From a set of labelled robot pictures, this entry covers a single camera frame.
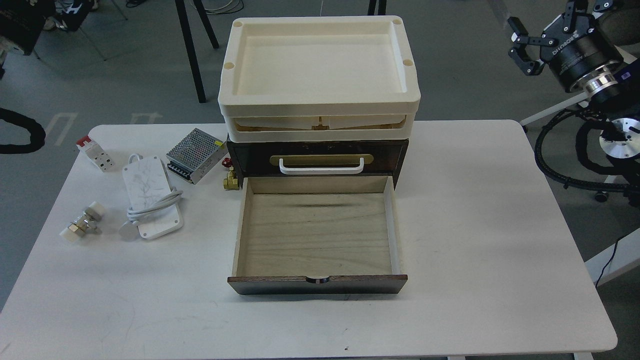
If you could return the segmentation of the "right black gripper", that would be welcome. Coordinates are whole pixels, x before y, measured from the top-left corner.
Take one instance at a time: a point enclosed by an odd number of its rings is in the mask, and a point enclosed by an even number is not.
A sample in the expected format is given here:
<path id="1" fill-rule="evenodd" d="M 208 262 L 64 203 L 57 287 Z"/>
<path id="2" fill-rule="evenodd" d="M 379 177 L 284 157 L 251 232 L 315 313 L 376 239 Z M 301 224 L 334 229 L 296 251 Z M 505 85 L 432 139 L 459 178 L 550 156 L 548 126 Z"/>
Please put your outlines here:
<path id="1" fill-rule="evenodd" d="M 601 14 L 620 6 L 620 0 L 595 0 L 590 13 Z M 537 76 L 545 63 L 569 93 L 578 90 L 578 82 L 585 75 L 603 66 L 617 69 L 623 57 L 598 28 L 588 9 L 588 0 L 567 0 L 564 12 L 542 30 L 546 37 L 530 36 L 518 17 L 508 17 L 507 23 L 515 34 L 509 56 L 522 73 Z M 534 61 L 528 55 L 528 45 L 543 47 L 542 60 Z"/>

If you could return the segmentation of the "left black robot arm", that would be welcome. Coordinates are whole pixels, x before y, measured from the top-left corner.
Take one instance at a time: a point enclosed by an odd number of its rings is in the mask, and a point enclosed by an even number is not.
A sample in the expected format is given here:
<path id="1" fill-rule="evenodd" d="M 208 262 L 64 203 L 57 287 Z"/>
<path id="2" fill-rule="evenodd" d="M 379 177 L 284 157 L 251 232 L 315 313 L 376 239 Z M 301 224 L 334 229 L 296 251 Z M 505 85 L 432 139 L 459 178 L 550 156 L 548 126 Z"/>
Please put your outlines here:
<path id="1" fill-rule="evenodd" d="M 0 153 L 2 155 L 35 153 L 45 146 L 46 131 L 35 119 L 6 108 L 0 109 L 0 118 L 7 125 L 11 125 L 16 129 L 16 135 L 22 133 L 18 142 L 12 140 L 9 143 L 1 144 Z"/>

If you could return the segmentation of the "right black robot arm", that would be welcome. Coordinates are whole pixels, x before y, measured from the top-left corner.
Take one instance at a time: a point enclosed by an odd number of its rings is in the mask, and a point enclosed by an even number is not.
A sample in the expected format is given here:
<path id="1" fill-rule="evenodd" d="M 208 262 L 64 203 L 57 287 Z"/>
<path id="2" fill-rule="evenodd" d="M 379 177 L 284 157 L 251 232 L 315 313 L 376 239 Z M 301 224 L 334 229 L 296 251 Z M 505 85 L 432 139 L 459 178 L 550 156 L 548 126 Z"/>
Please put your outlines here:
<path id="1" fill-rule="evenodd" d="M 623 0 L 597 0 L 592 11 L 586 0 L 569 0 L 563 12 L 539 36 L 528 33 L 521 20 L 510 16 L 510 58 L 526 76 L 539 75 L 544 66 L 565 92 L 583 91 L 588 105 L 560 110 L 535 141 L 534 157 L 539 169 L 564 188 L 594 191 L 597 201 L 609 193 L 621 193 L 631 207 L 639 207 L 639 61 L 624 62 L 599 26 L 604 12 L 620 10 Z M 574 148 L 580 164 L 603 176 L 620 176 L 624 183 L 592 182 L 553 170 L 544 160 L 547 134 L 569 117 L 583 121 Z"/>

